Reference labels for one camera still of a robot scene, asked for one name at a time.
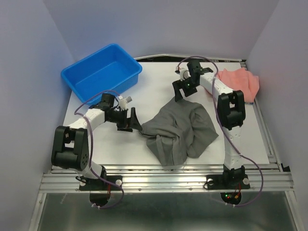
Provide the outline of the grey skirt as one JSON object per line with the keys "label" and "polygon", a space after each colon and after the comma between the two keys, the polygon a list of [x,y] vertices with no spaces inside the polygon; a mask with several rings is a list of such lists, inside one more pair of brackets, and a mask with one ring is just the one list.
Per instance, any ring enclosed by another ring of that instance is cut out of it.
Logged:
{"label": "grey skirt", "polygon": [[187,158],[199,158],[218,134],[206,109],[199,103],[172,98],[140,134],[161,166],[178,166]]}

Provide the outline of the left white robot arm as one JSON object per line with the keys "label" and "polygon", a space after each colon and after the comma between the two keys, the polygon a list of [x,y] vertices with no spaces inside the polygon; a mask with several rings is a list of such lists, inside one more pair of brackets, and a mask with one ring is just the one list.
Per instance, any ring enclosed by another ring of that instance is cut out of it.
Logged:
{"label": "left white robot arm", "polygon": [[135,107],[128,109],[131,101],[131,97],[103,92],[100,101],[78,120],[68,126],[58,126],[53,139],[52,165],[75,171],[79,182],[91,184],[97,190],[106,185],[116,186],[107,180],[105,168],[92,160],[93,131],[105,122],[116,124],[118,131],[141,130]]}

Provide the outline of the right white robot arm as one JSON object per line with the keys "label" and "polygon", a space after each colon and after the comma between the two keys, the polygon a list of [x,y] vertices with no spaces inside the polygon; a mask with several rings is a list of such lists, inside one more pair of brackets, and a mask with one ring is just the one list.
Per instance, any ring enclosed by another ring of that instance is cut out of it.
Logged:
{"label": "right white robot arm", "polygon": [[243,92],[225,85],[217,77],[218,72],[203,68],[198,60],[188,62],[187,68],[176,66],[175,72],[180,76],[179,80],[172,83],[175,101],[191,96],[197,92],[198,86],[202,86],[212,95],[216,118],[223,132],[223,172],[207,176],[207,189],[232,189],[240,185],[246,177],[243,159],[237,148],[246,117]]}

